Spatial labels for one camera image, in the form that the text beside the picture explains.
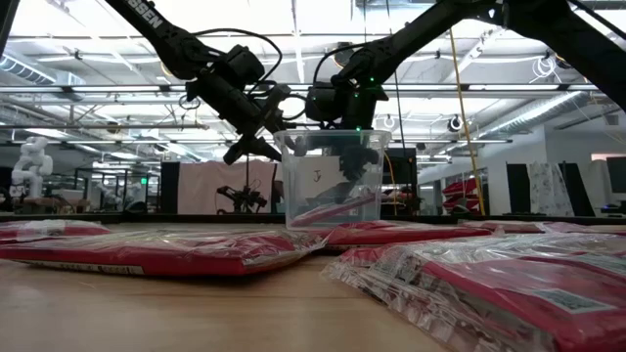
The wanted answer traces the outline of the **black partition panel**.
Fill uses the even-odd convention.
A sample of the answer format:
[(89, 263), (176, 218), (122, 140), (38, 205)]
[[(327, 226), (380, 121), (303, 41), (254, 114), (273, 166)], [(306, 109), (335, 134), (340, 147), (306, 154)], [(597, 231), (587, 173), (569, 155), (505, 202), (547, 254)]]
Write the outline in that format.
[(574, 215), (577, 217), (595, 217), (595, 211), (587, 195), (578, 165), (563, 161), (559, 164), (559, 169)]
[(160, 171), (160, 211), (178, 213), (179, 162), (163, 162)]
[(530, 183), (527, 165), (507, 163), (508, 189), (512, 214), (530, 212)]

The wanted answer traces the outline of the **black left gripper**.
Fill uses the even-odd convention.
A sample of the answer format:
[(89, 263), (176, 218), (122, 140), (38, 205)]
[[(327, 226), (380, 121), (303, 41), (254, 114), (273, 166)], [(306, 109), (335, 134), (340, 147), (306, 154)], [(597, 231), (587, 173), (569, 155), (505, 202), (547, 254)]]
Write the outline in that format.
[(233, 164), (244, 154), (260, 155), (274, 161), (282, 159), (282, 155), (256, 133), (261, 128), (271, 133), (286, 129), (279, 103), (290, 93), (288, 85), (278, 84), (269, 91), (265, 100), (255, 100), (220, 75), (208, 72), (188, 83), (188, 100), (201, 98), (240, 135), (240, 139), (223, 156), (226, 164)]

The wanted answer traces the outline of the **dark computer monitor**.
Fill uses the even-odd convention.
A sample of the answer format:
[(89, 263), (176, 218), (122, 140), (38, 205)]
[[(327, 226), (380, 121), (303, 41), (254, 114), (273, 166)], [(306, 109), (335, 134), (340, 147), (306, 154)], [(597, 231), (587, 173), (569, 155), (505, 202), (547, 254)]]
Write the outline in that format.
[(626, 194), (626, 156), (606, 159), (611, 190), (616, 194)]

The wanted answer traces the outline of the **beige curtain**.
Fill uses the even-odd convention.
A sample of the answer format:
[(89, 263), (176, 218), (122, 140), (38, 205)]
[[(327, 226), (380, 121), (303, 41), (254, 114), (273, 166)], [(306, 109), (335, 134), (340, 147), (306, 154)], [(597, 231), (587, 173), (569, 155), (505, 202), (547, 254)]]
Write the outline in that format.
[(233, 202), (217, 193), (217, 189), (223, 186), (241, 191), (245, 185), (249, 185), (270, 200), (275, 171), (275, 163), (260, 160), (232, 165), (222, 161), (182, 163), (179, 169), (177, 212), (185, 215), (216, 215), (218, 209), (233, 211)]

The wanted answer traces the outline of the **clear plastic bin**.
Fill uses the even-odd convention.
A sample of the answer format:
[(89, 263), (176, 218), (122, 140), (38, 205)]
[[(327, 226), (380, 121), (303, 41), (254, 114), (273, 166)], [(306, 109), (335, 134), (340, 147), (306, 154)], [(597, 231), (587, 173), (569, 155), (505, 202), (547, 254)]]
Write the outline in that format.
[[(384, 152), (391, 140), (391, 134), (381, 130), (364, 130), (362, 134), (369, 136), (368, 147), (377, 151), (380, 157), (376, 164), (365, 165), (366, 171), (360, 179), (371, 187), (371, 194), (376, 194), (381, 203)], [(282, 155), (288, 228), (309, 230), (334, 227), (291, 228), (289, 222), (294, 216), (325, 204), (315, 201), (315, 196), (324, 190), (342, 182), (355, 181), (347, 180), (339, 170), (339, 142), (348, 135), (349, 132), (345, 129), (288, 130), (274, 134), (275, 143)]]

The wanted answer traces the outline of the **black aluminium table frame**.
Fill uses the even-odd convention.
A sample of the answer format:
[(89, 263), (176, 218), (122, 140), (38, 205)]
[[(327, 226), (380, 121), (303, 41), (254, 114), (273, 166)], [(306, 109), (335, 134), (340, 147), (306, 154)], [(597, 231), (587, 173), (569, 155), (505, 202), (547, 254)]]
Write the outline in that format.
[[(227, 214), (227, 215), (184, 215), (167, 213), (129, 214), (114, 213), (82, 213), (82, 214), (13, 214), (0, 213), (0, 223), (11, 221), (34, 221), (46, 219), (81, 220), (101, 222), (103, 224), (118, 223), (219, 223), (219, 224), (285, 224), (282, 214)], [(482, 216), (471, 214), (457, 215), (387, 215), (385, 221), (405, 221), (437, 225), (457, 224), (461, 220), (468, 221), (522, 221), (522, 222), (568, 222), (579, 225), (626, 225), (626, 218), (606, 217), (547, 217), (530, 215), (494, 215)]]

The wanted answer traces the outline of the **black monitor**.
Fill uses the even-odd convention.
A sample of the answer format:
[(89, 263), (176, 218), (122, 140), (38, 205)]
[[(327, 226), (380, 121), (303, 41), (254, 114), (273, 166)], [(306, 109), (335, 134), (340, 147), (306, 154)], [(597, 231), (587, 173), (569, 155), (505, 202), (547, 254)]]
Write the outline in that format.
[(393, 148), (386, 149), (383, 159), (382, 182), (386, 185), (392, 184), (417, 184), (417, 162), (415, 149)]

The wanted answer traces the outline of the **silver ventilation duct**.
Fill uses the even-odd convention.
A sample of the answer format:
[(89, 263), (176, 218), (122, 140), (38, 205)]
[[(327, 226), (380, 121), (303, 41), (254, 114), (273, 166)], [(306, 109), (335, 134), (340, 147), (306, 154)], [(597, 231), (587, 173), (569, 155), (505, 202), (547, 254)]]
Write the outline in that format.
[(66, 70), (41, 66), (17, 54), (3, 53), (0, 57), (0, 71), (27, 81), (35, 86), (37, 93), (51, 94), (74, 102), (85, 98), (84, 93), (74, 90), (74, 86), (85, 84), (81, 77)]
[(593, 92), (573, 91), (559, 94), (550, 99), (532, 101), (481, 128), (477, 132), (476, 139), (488, 139), (501, 133), (513, 134), (520, 129), (532, 127), (536, 123), (542, 123), (568, 111), (582, 108), (593, 97)]

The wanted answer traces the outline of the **white patterned cloth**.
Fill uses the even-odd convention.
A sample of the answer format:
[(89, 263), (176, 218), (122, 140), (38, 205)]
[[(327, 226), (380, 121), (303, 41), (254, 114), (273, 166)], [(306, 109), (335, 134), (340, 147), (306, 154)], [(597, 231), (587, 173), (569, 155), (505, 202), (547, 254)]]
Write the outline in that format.
[(555, 179), (549, 163), (533, 162), (527, 166), (529, 177), (530, 208), (533, 213), (556, 215)]

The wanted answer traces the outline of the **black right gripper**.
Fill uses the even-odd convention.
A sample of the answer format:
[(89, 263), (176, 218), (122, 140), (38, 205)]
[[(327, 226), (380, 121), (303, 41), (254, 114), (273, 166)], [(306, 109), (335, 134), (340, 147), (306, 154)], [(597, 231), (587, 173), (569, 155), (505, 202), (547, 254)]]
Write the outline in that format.
[(339, 170), (347, 180), (324, 190), (317, 196), (318, 203), (348, 201), (351, 198), (367, 197), (371, 187), (360, 179), (366, 171), (366, 164), (376, 164), (379, 153), (368, 147), (369, 136), (364, 130), (372, 130), (372, 123), (378, 101), (387, 101), (388, 96), (380, 87), (363, 88), (347, 95), (346, 106), (341, 117), (340, 128), (349, 132), (339, 142)]

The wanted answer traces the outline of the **red storage rack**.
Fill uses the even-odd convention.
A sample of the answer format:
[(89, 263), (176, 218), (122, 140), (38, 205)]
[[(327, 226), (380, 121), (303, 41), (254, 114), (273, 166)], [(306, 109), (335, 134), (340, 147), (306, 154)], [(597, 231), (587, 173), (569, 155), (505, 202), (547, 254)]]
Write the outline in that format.
[(472, 213), (480, 212), (476, 182), (473, 178), (451, 183), (443, 189), (442, 195), (443, 208), (447, 212), (460, 210), (462, 207)]

